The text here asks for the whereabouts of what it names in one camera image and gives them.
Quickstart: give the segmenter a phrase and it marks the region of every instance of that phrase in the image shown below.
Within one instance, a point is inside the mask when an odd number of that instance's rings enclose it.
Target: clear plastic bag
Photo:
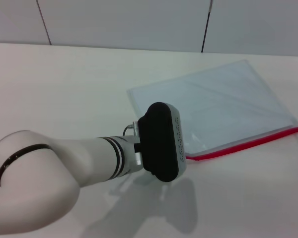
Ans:
[[[155,102],[181,116],[188,159],[209,159],[298,132],[298,122],[246,61],[128,91],[142,117]]]

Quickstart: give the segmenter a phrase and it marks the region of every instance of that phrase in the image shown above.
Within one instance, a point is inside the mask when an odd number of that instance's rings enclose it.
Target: red zipper seal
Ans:
[[[205,155],[198,155],[198,156],[186,156],[186,159],[188,160],[195,160],[195,161],[199,161],[199,160],[207,160],[207,159],[211,159],[211,158],[215,158],[215,157],[219,157],[219,156],[223,156],[223,155],[227,155],[227,154],[231,154],[231,153],[235,153],[237,151],[241,151],[241,150],[245,150],[257,145],[261,145],[273,140],[277,140],[280,138],[283,138],[285,136],[294,134],[298,132],[298,127],[294,127],[294,128],[290,128],[284,131],[280,131],[277,132],[275,134],[272,135],[267,135],[263,138],[259,138],[253,141],[249,141],[249,142],[245,142],[239,145],[234,145],[232,147],[229,148],[225,148],[219,151],[215,151],[209,154],[205,154]]]

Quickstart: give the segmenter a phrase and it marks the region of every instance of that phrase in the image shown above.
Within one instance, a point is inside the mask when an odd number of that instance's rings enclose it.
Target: white wall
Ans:
[[[298,56],[298,0],[214,0],[204,52]]]
[[[40,0],[53,45],[201,52],[210,0]]]
[[[49,43],[35,0],[0,0],[0,42]]]

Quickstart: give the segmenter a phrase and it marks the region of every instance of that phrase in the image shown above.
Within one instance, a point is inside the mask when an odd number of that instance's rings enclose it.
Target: cable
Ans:
[[[126,128],[124,129],[124,132],[123,132],[123,136],[125,136],[127,129],[132,129],[132,128],[134,128],[133,125],[126,126]]]

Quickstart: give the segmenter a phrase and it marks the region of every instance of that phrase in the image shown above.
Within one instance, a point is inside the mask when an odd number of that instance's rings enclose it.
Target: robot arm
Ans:
[[[80,187],[142,169],[127,139],[53,140],[31,131],[2,139],[0,170],[14,161],[0,173],[0,234],[44,227],[72,209]]]
[[[75,205],[80,187],[142,168],[162,181],[180,176],[185,162],[178,112],[163,103],[150,108],[139,120],[139,136],[55,140],[19,131],[3,138],[0,235],[33,231],[58,220]]]

